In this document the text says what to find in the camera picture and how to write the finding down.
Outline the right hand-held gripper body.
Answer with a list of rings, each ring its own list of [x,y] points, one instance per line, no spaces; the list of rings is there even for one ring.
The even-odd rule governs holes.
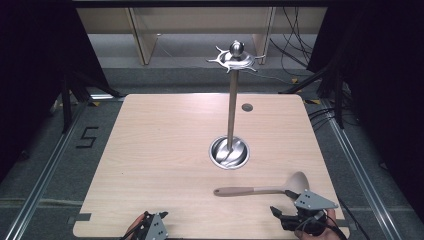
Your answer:
[[[313,236],[321,235],[325,230],[327,221],[325,210],[338,207],[337,203],[307,189],[293,202],[297,214],[288,216],[282,213],[283,218],[280,220],[282,228],[293,232],[301,230]]]

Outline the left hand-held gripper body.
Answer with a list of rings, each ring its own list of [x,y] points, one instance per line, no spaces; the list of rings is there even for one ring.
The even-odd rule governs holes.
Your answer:
[[[135,228],[133,240],[166,240],[168,232],[159,213],[150,214]]]

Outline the steel utensil rack with hooks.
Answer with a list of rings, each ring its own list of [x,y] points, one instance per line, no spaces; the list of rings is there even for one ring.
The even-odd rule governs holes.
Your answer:
[[[261,56],[247,53],[245,44],[234,40],[228,50],[216,47],[219,54],[212,62],[219,64],[230,75],[227,134],[215,139],[209,147],[209,157],[219,168],[224,170],[236,170],[243,167],[250,157],[247,143],[234,135],[237,108],[238,80],[241,70],[255,72],[253,65]]]

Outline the person's left hand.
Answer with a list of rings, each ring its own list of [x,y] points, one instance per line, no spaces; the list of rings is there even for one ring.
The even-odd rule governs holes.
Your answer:
[[[144,214],[141,214],[134,220],[134,222],[128,227],[124,240],[131,240],[134,235],[135,228],[143,221],[144,217]]]

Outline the person's right hand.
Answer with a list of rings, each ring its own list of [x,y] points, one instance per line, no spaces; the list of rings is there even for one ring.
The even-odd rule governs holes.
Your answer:
[[[327,221],[326,223],[329,226],[336,226],[334,220],[336,218],[336,213],[334,209],[327,209]],[[331,229],[326,228],[325,231],[319,236],[313,236],[307,234],[306,232],[297,230],[294,232],[294,235],[299,240],[340,240],[339,236]]]

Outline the black metal stand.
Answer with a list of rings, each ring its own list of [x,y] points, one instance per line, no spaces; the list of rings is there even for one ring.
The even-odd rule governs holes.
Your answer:
[[[328,64],[323,69],[307,77],[300,84],[295,84],[288,90],[282,91],[282,94],[294,94],[319,79],[321,79],[322,82],[318,87],[317,93],[320,98],[327,98],[330,96],[331,93],[334,94],[335,120],[338,126],[343,129],[343,74],[339,67],[333,66],[332,64]]]
[[[91,99],[91,95],[87,90],[88,86],[95,87],[111,95],[113,98],[124,97],[124,94],[109,86],[105,77],[102,79],[95,79],[79,71],[66,72],[61,80],[61,97],[64,117],[63,133],[66,133],[70,129],[73,122],[70,93],[73,93],[78,102],[87,102]]]

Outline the black curtain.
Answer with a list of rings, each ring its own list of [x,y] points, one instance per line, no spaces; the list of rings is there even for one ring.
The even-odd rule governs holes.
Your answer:
[[[0,0],[0,182],[63,88],[110,89],[72,0]]]
[[[424,0],[328,0],[308,69],[348,84],[381,160],[424,222]]]

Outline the aluminium floor rail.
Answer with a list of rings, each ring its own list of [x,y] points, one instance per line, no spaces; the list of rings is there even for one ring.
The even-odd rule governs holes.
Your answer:
[[[71,103],[64,131],[56,103],[0,183],[0,240],[93,240],[73,234],[122,102]]]
[[[335,119],[331,118],[329,122],[386,239],[403,240],[393,217],[377,193],[345,130],[339,127]]]

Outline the beige wooden desk frame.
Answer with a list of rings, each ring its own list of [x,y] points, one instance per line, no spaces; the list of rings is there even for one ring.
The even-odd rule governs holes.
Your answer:
[[[140,63],[150,62],[159,34],[250,34],[256,53],[267,53],[273,34],[319,32],[325,7],[79,8],[89,34],[131,34]]]

